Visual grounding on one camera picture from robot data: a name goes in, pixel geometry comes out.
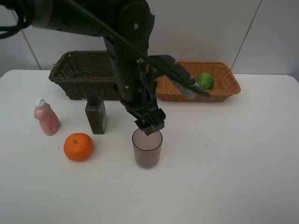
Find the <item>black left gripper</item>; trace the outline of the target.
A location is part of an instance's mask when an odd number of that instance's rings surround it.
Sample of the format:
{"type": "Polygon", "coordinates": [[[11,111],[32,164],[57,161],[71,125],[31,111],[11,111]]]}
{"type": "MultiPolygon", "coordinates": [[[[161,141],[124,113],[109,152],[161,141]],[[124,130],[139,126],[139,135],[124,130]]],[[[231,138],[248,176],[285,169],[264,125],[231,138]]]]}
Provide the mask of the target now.
{"type": "Polygon", "coordinates": [[[154,71],[142,60],[112,59],[116,91],[126,111],[148,136],[164,128],[165,113],[157,105],[154,71]]]}

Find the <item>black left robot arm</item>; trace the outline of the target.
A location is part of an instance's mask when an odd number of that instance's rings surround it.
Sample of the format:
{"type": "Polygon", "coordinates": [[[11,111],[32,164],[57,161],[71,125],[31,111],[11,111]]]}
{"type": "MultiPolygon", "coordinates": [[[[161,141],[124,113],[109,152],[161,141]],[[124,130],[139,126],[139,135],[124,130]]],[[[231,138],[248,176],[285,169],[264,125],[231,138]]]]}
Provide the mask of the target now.
{"type": "Polygon", "coordinates": [[[102,37],[115,74],[115,90],[146,135],[164,128],[157,105],[159,65],[148,55],[154,15],[144,0],[3,0],[17,22],[0,27],[1,39],[29,27],[102,37]]]}

